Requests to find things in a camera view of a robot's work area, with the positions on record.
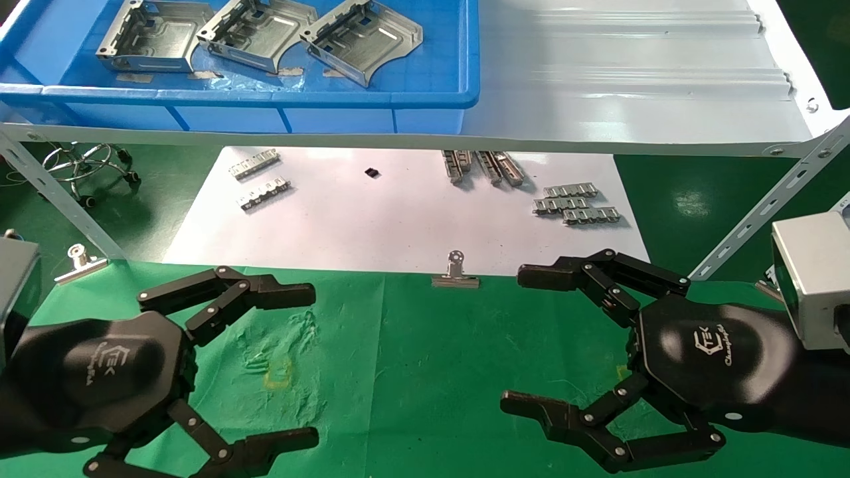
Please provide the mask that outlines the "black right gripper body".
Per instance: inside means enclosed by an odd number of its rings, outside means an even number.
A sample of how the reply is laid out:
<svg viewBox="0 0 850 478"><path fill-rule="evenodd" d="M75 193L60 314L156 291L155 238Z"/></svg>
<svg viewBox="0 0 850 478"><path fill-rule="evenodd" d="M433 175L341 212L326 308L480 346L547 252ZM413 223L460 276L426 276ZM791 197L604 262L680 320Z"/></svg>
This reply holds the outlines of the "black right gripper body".
<svg viewBox="0 0 850 478"><path fill-rule="evenodd" d="M637 320L643 399L676 424L686 416L734 430L794 430L790 378L798 336L782 311L668 295Z"/></svg>

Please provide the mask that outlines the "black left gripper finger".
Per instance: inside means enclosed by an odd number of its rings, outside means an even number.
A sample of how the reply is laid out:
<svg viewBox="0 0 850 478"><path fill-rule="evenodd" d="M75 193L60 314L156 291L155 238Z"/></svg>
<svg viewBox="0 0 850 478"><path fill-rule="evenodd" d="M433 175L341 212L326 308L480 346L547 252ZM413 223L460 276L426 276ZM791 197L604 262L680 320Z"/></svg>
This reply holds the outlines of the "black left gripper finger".
<svg viewBox="0 0 850 478"><path fill-rule="evenodd" d="M246 275L228 266L203 270L141 291L141 311L170 315L204 305L185 323L195 346L206 346L253 308L263 311L313 305L315 287L310 283L283 285L270 274Z"/></svg>
<svg viewBox="0 0 850 478"><path fill-rule="evenodd" d="M247 436L227 443L186 400L176 400L167 409L168 417L182 427L209 459L191 477L261 477L270 472L274 460L283 453L317 447L319 433L314 427L283 430ZM83 467L87 477L171 477L154 469L126 462L129 441L115 439Z"/></svg>

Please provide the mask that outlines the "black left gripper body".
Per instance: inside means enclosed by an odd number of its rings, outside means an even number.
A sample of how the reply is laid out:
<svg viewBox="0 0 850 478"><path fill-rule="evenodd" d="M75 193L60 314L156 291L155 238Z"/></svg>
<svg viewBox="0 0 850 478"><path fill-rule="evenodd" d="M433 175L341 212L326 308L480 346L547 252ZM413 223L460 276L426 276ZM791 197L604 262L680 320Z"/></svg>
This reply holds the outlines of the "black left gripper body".
<svg viewBox="0 0 850 478"><path fill-rule="evenodd" d="M147 311L30 326L7 363L8 453L145 447L170 428L198 366L185 330Z"/></svg>

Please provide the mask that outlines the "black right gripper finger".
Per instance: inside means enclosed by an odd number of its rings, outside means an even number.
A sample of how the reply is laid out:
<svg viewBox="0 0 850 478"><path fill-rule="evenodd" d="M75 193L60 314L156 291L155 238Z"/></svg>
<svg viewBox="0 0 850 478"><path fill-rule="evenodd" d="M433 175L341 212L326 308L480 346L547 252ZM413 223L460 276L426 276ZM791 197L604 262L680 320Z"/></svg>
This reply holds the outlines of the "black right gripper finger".
<svg viewBox="0 0 850 478"><path fill-rule="evenodd" d="M585 451L610 474L684 465L710 459L726 444L722 433L697 412L680 410L684 432L625 441L608 429L620 414L651 390L652 382L634 373L588 408L564 400L506 390L500 408L505 414L537 421L549 441Z"/></svg>
<svg viewBox="0 0 850 478"><path fill-rule="evenodd" d="M691 281L686 276L654 266L613 249L585 258L561 256L551 266L523 264L518 284L529 289L581 291L623 329L635 327L640 304L625 289L650 297L686 296Z"/></svg>

